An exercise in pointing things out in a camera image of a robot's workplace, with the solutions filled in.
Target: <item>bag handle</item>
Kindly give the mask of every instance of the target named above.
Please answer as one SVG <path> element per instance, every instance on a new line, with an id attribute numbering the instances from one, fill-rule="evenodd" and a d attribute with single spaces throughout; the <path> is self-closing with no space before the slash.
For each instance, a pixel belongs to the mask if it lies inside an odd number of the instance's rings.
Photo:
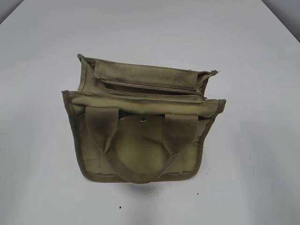
<path id="1" fill-rule="evenodd" d="M 163 124 L 163 145 L 169 152 L 169 158 L 164 168 L 158 172 L 138 173 L 127 168 L 116 152 L 110 150 L 110 144 L 118 128 L 119 109 L 87 106 L 85 118 L 90 134 L 112 169 L 122 179 L 139 184 L 152 182 L 164 174 L 174 159 L 194 141 L 198 122 L 196 115 L 166 113 Z"/>

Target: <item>table surface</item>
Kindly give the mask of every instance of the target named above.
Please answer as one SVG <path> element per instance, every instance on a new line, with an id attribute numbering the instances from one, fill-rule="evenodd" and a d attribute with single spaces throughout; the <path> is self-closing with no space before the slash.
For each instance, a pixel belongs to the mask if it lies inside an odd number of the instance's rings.
<path id="1" fill-rule="evenodd" d="M 300 45 L 259 0 L 26 0 L 0 42 L 1 225 L 300 224 Z M 60 92 L 79 85 L 78 53 L 221 72 L 194 178 L 82 176 Z"/>

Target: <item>zipper pocket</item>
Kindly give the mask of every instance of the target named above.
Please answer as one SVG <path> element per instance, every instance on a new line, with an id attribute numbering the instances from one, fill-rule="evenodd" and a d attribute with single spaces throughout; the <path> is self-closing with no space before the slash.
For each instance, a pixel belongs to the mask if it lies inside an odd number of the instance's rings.
<path id="1" fill-rule="evenodd" d="M 140 88 L 140 89 L 148 89 L 148 90 L 160 90 L 160 91 L 166 91 L 166 92 L 175 92 L 175 93 L 186 93 L 190 95 L 197 95 L 205 99 L 205 97 L 202 95 L 202 93 L 192 90 L 182 90 L 182 89 L 173 89 L 173 88 L 162 88 L 162 87 L 153 87 L 153 86 L 146 86 L 146 85 L 140 85 L 140 84 L 132 84 L 132 83 L 123 83 L 123 82 L 117 82 L 117 81 L 108 81 L 105 79 L 101 79 L 103 83 L 111 84 L 111 85 L 118 85 L 118 86 L 125 86 L 130 88 Z"/>
<path id="2" fill-rule="evenodd" d="M 161 94 L 144 94 L 144 93 L 137 93 L 137 92 L 124 92 L 119 90 L 112 90 L 106 88 L 99 88 L 99 90 L 111 93 L 116 96 L 136 96 L 136 97 L 143 97 L 147 99 L 182 99 L 182 100 L 192 100 L 192 101 L 203 101 L 204 98 L 199 95 L 161 95 Z"/>

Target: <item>zipper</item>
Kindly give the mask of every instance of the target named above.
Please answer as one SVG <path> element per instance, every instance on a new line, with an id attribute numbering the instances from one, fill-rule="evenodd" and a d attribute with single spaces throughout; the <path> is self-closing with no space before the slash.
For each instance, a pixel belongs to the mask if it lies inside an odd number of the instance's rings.
<path id="1" fill-rule="evenodd" d="M 144 93 L 136 93 L 136 92 L 123 92 L 119 90 L 111 90 L 106 88 L 99 88 L 102 91 L 110 92 L 112 94 L 121 95 L 121 96 L 143 96 L 143 97 L 153 97 L 153 98 L 174 98 L 174 99 L 183 99 L 186 98 L 191 100 L 191 98 L 199 98 L 198 95 L 160 95 L 160 94 L 144 94 Z"/>
<path id="2" fill-rule="evenodd" d="M 192 95 L 198 95 L 198 96 L 201 96 L 203 99 L 205 99 L 205 97 L 201 93 L 199 93 L 197 91 L 192 91 L 192 90 L 152 87 L 152 86 L 146 86 L 146 85 L 140 85 L 140 84 L 131 84 L 131 83 L 116 82 L 116 81 L 108 81 L 108 80 L 105 80 L 105 79 L 101 79 L 101 81 L 104 82 L 104 83 L 107 83 L 107 84 L 114 84 L 114 85 L 131 87 L 131 88 L 143 88 L 143 89 L 149 89 L 149 90 L 162 90 L 162 91 L 168 91 L 168 92 L 187 93 L 187 94 L 192 94 Z"/>

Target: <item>metal grommet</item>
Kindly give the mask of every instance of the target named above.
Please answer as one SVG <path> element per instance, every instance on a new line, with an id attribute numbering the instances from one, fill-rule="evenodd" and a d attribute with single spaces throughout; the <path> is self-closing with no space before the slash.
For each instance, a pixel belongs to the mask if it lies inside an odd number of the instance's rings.
<path id="1" fill-rule="evenodd" d="M 146 122 L 146 121 L 147 121 L 147 119 L 146 119 L 145 117 L 141 117 L 141 118 L 140 118 L 140 122 L 141 122 L 141 123 L 144 123 L 144 122 Z"/>

